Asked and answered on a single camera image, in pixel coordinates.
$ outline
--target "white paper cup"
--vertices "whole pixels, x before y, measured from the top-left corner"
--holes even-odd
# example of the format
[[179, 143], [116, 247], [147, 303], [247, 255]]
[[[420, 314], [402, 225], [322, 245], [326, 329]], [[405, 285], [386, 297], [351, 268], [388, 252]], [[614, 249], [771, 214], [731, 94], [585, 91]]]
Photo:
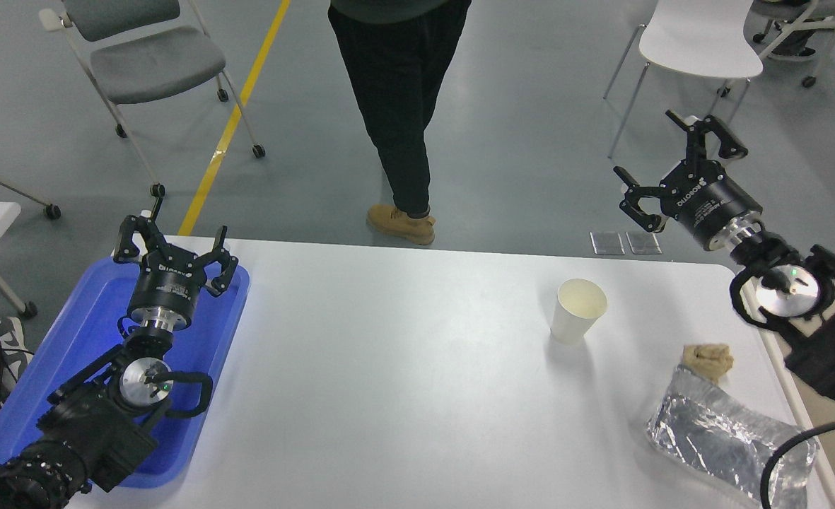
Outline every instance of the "white paper cup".
[[585, 279], [569, 279], [559, 286], [556, 312], [552, 317], [552, 337], [562, 344], [579, 344], [584, 334], [605, 313], [605, 293]]

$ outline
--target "chair seat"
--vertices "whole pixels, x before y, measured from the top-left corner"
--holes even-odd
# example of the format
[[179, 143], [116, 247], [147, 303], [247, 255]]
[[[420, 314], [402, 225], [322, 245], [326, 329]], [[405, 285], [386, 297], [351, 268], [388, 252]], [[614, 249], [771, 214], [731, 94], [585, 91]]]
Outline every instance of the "chair seat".
[[[750, 6], [750, 10], [769, 19], [789, 21], [798, 17], [808, 6], [809, 4], [786, 6], [777, 2], [754, 0], [753, 6]], [[824, 18], [827, 16], [835, 16], [835, 0], [820, 0], [820, 3], [816, 6], [816, 10], [810, 14], [811, 18]]]
[[743, 33], [728, 36], [680, 23], [670, 29], [649, 25], [643, 30], [639, 49], [653, 64], [704, 78], [753, 78], [763, 71], [763, 62]]
[[114, 104], [148, 103], [197, 87], [226, 67], [209, 37], [179, 26], [134, 41], [97, 49], [90, 67]]

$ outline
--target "foil package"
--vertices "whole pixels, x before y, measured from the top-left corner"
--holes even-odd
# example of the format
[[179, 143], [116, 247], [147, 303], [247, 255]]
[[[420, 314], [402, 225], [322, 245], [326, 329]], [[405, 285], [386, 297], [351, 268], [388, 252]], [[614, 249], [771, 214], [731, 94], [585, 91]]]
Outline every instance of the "foil package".
[[[659, 451], [737, 487], [757, 503], [766, 461], [801, 431], [747, 409], [684, 365], [675, 368], [662, 405], [647, 425], [647, 436]], [[806, 509], [806, 483], [817, 448], [811, 438], [778, 462], [769, 484], [773, 507]]]

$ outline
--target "shoe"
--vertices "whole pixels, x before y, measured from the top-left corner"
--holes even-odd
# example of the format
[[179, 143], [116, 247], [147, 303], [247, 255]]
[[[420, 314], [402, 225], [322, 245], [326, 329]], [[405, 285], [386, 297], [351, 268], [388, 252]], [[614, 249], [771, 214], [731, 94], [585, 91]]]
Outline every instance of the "shoe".
[[806, 62], [816, 58], [816, 50], [812, 48], [804, 48], [798, 54], [777, 54], [771, 52], [769, 58], [772, 60], [780, 60], [783, 62]]
[[433, 225], [436, 224], [434, 217], [413, 219], [391, 205], [379, 204], [370, 207], [366, 212], [366, 222], [381, 234], [400, 236], [417, 245], [430, 244], [436, 238], [436, 233], [433, 232]]

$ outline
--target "brown boot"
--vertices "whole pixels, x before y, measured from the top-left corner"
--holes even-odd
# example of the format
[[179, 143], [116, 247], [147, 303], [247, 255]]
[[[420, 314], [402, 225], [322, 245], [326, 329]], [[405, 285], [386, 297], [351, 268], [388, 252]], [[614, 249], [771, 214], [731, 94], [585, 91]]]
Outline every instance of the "brown boot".
[[413, 219], [391, 205], [379, 204], [370, 207], [366, 212], [366, 221], [381, 234], [400, 236], [417, 245], [430, 244], [436, 238], [433, 232], [433, 225], [436, 224], [434, 217]]

